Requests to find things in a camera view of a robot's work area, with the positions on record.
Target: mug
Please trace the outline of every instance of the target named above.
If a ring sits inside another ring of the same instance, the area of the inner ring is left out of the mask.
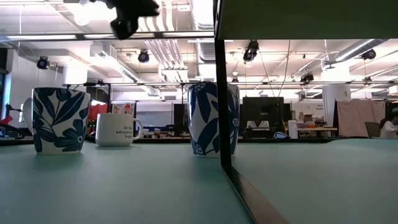
[[[32,130],[36,153],[79,153],[85,140],[89,104],[90,94],[82,91],[34,88],[22,114]]]
[[[133,137],[134,122],[139,133]],[[139,119],[128,114],[100,113],[97,116],[95,142],[99,146],[129,146],[142,137],[143,125]]]
[[[227,84],[227,87],[229,141],[231,155],[233,155],[239,134],[239,88],[231,84]],[[200,157],[220,156],[216,83],[204,82],[189,87],[188,128],[194,155]]]

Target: blue and white floral mug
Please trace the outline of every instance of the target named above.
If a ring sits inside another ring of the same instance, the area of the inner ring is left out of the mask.
[[[37,154],[79,153],[86,135],[90,94],[66,88],[34,88],[32,127]]]
[[[239,88],[228,84],[229,140],[235,153],[239,134]],[[220,156],[218,134],[218,98],[216,83],[203,82],[188,89],[188,127],[193,154],[199,157]]]

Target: person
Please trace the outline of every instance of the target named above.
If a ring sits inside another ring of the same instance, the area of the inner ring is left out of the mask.
[[[398,108],[391,111],[390,117],[384,118],[380,121],[379,128],[381,139],[397,139],[398,133]]]

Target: light green table surface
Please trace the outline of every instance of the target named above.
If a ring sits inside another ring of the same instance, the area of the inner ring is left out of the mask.
[[[219,159],[190,144],[135,144],[36,156],[0,147],[0,223],[251,223]]]
[[[398,141],[240,144],[233,164],[291,223],[398,223]]]

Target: white cup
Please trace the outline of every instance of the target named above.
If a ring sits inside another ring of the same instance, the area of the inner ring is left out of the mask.
[[[139,125],[134,137],[134,122]],[[128,114],[101,113],[97,116],[95,142],[99,146],[129,146],[142,137],[143,125],[139,119]]]

